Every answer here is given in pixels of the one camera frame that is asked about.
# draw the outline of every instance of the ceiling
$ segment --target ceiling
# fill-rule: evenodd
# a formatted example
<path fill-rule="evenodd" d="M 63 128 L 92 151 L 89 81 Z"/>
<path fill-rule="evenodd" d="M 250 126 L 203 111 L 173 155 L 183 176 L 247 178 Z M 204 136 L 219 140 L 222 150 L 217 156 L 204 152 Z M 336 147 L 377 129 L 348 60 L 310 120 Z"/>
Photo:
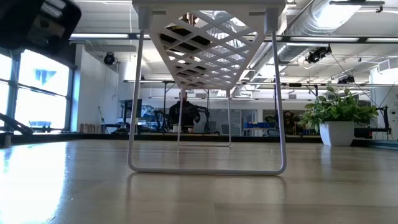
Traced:
<path fill-rule="evenodd" d="M 81 7 L 82 18 L 75 32 L 79 33 L 127 33 L 139 32 L 137 29 L 137 14 L 128 4 L 110 4 L 112 0 L 104 4 L 101 1 L 76 0 Z M 295 0 L 297 5 L 287 10 L 287 20 L 297 15 L 310 0 Z M 338 28 L 332 35 L 388 35 L 398 36 L 398 1 L 385 0 L 385 11 L 376 14 L 376 7 L 362 7 L 359 12 Z M 115 55 L 122 62 L 128 62 L 136 57 L 136 40 L 92 40 L 84 42 L 87 51 L 99 59 L 108 51 L 115 51 Z M 342 74 L 344 69 L 354 68 L 354 76 L 358 83 L 369 80 L 369 68 L 375 63 L 385 60 L 388 56 L 398 55 L 398 45 L 392 44 L 331 44 L 336 60 L 327 56 L 321 63 L 311 65 L 304 62 L 304 57 L 298 58 L 290 66 L 283 70 L 282 82 L 327 82 L 334 77 L 332 82 L 337 82 L 336 77 Z M 143 50 L 143 74 L 146 79 L 160 79 L 169 74 L 159 53 L 152 41 L 144 42 Z"/>

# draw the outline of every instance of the person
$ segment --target person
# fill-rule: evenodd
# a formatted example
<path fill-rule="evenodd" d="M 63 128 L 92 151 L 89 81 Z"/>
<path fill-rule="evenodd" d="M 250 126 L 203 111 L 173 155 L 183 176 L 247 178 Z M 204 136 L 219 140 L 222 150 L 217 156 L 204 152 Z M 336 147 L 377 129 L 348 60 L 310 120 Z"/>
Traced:
<path fill-rule="evenodd" d="M 198 123 L 200 121 L 200 114 L 197 107 L 187 101 L 188 93 L 184 93 L 182 97 L 182 117 L 181 117 L 181 132 L 190 132 L 189 129 L 193 130 L 193 122 Z M 180 105 L 181 101 L 170 107 L 169 116 L 172 124 L 178 124 L 180 121 Z"/>

